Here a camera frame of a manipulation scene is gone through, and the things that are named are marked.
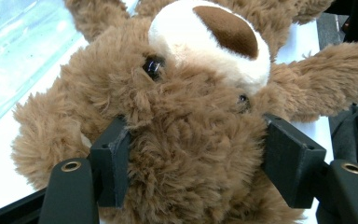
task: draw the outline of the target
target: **brown fur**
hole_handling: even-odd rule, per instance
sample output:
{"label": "brown fur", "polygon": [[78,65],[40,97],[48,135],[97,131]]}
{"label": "brown fur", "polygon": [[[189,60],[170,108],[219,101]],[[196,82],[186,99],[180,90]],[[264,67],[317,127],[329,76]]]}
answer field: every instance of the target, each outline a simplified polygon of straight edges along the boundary
{"label": "brown fur", "polygon": [[[272,64],[268,85],[239,103],[243,90],[214,71],[167,60],[160,79],[142,69],[153,17],[172,1],[143,0],[129,18],[114,0],[67,0],[90,41],[62,67],[45,94],[18,105],[14,141],[18,172],[37,189],[59,161],[86,157],[91,142],[117,115],[131,134],[131,184],[123,209],[102,208],[116,223],[291,223],[287,207],[260,170],[266,123],[333,115],[358,101],[358,44],[331,46],[299,63]],[[329,0],[216,0],[253,23],[273,61],[292,22],[309,21]]]}

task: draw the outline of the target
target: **brown teddy bear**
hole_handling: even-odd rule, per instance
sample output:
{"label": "brown teddy bear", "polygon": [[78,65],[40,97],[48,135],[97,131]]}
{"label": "brown teddy bear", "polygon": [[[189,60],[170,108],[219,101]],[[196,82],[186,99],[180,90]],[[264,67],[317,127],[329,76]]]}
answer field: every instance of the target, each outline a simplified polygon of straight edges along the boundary
{"label": "brown teddy bear", "polygon": [[100,209],[107,221],[300,220],[260,168],[263,115],[312,121],[358,102],[358,43],[274,63],[290,25],[332,1],[142,0],[131,17],[118,0],[66,0],[89,45],[18,105],[18,172],[45,187],[55,164],[87,157],[122,115],[131,182],[122,208]]}

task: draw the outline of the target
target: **white surface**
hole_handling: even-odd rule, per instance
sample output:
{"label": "white surface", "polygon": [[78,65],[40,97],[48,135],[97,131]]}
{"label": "white surface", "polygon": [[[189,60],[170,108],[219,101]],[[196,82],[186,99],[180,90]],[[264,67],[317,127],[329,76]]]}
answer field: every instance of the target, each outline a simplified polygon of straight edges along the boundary
{"label": "white surface", "polygon": [[[43,91],[52,84],[59,74],[60,64],[66,63],[69,56],[79,46],[85,45],[81,40],[73,46],[64,57],[60,59],[48,73],[33,87],[32,92]],[[307,25],[293,25],[288,43],[281,49],[277,62],[290,63],[303,59],[303,55],[314,54],[319,51],[316,22]],[[329,150],[328,160],[332,159],[331,139],[327,118],[320,118],[310,124],[296,123],[300,130],[316,140],[320,145]],[[12,203],[30,193],[33,190],[26,184],[26,180],[14,172],[14,165],[10,159],[11,141],[18,133],[19,125],[12,118],[12,113],[5,114],[0,120],[0,207]],[[309,218],[305,223],[316,223],[314,211],[307,211]]]}

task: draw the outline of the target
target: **plush toy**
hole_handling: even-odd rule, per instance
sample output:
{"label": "plush toy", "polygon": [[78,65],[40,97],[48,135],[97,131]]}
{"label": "plush toy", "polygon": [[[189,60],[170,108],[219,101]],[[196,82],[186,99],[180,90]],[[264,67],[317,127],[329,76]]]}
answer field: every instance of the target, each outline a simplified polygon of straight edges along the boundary
{"label": "plush toy", "polygon": [[358,43],[276,64],[294,22],[332,0],[66,0],[89,45],[43,94],[18,105],[17,170],[36,189],[87,157],[117,116],[131,133],[116,223],[290,223],[301,219],[262,172],[265,113],[312,121],[358,102]]}

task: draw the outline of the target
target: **teddy bear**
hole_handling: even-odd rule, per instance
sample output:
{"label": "teddy bear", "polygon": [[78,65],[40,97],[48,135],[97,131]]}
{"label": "teddy bear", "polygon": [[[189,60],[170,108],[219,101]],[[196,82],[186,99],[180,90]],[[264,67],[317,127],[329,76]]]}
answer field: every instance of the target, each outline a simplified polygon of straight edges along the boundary
{"label": "teddy bear", "polygon": [[295,223],[261,169],[270,113],[289,121],[358,102],[358,43],[276,64],[292,23],[333,0],[65,0],[89,41],[46,93],[17,105],[17,171],[36,188],[60,161],[86,158],[119,116],[130,180],[113,223]]}

